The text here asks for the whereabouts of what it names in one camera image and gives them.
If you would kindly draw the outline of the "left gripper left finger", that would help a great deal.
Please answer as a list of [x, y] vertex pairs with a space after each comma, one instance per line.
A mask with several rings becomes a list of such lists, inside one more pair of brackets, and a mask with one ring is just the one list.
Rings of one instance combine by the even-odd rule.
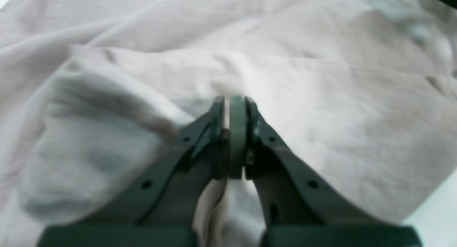
[[227, 174], [224, 97], [180, 133], [125, 190], [82, 221], [54, 226], [40, 247], [203, 247], [193, 226], [206, 187]]

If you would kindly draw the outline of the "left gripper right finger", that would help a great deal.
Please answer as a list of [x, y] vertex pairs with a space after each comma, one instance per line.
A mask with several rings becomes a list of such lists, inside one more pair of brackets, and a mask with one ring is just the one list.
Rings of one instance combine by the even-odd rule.
[[254, 183], [266, 223], [262, 247], [421, 247], [411, 226], [377, 219], [298, 158], [250, 97], [229, 98], [228, 176]]

